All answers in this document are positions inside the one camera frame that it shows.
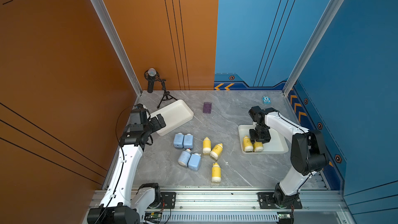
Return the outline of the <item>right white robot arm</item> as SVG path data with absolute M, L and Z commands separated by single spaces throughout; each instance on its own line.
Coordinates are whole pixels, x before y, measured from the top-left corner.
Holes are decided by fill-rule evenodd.
M 299 190 L 306 181 L 329 164 L 323 135 L 286 119 L 270 107 L 252 107 L 248 114 L 255 127 L 249 130 L 252 143 L 271 141 L 270 129 L 274 129 L 291 143 L 291 169 L 285 178 L 277 183 L 273 202 L 278 208 L 290 207 L 299 199 Z

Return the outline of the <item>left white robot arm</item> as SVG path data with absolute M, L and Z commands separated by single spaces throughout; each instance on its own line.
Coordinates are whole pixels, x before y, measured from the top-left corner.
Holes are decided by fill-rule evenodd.
M 166 127 L 162 115 L 147 115 L 146 110 L 133 110 L 119 139 L 119 155 L 109 188 L 99 207 L 88 212 L 89 224 L 140 224 L 147 208 L 161 202 L 159 184 L 147 183 L 132 195 L 132 184 L 144 148 L 151 135 Z

